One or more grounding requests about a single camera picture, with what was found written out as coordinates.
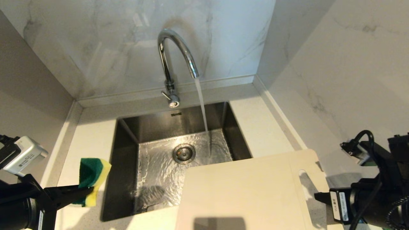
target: marble wall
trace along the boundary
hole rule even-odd
[[[188,44],[202,81],[255,74],[275,0],[0,0],[20,35],[77,98],[163,87],[157,35]],[[169,45],[179,83],[191,83]]]
[[[377,169],[353,164],[340,150],[341,142],[369,129],[389,149],[387,138],[409,131],[409,2],[331,4],[299,46],[293,34],[304,27],[277,38],[278,0],[258,76],[319,155],[330,186],[348,186]],[[302,18],[290,16],[296,24],[305,23]],[[281,69],[271,68],[277,63]]]

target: water stream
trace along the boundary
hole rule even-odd
[[[210,137],[210,133],[209,130],[207,129],[207,119],[206,119],[206,112],[205,112],[205,103],[203,101],[203,94],[202,94],[202,88],[200,87],[200,81],[199,78],[195,78],[195,84],[196,84],[196,88],[198,90],[198,94],[199,94],[199,101],[200,101],[200,107],[202,108],[202,115],[203,115],[203,122],[204,122],[204,128],[206,130],[206,136],[207,136],[207,149],[208,152],[211,156],[211,137]]]
[[[204,106],[205,103],[203,102],[202,88],[200,87],[199,78],[195,78],[195,84],[196,84],[196,88],[198,89],[200,106],[202,107],[204,128],[206,129],[206,133],[209,135],[209,132],[207,130],[207,120],[206,120],[206,113],[205,113],[205,106]]]

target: chrome faucet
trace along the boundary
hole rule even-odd
[[[175,81],[173,80],[171,73],[169,72],[168,63],[166,61],[164,46],[166,38],[172,40],[182,52],[182,55],[186,60],[187,67],[189,68],[190,75],[192,76],[193,79],[199,77],[199,72],[196,67],[195,61],[193,60],[193,56],[190,53],[189,48],[186,46],[186,43],[179,36],[179,34],[177,34],[171,29],[163,29],[159,33],[159,36],[157,37],[157,45],[159,48],[160,59],[162,60],[163,71],[166,77],[165,80],[166,93],[162,91],[162,94],[168,99],[169,107],[175,108],[179,105],[180,99],[176,91]]]

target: sink drain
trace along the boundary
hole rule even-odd
[[[173,159],[179,164],[187,164],[196,156],[195,148],[189,144],[180,144],[173,151]]]

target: sink basin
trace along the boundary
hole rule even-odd
[[[179,205],[189,167],[251,158],[228,102],[119,119],[102,221]]]

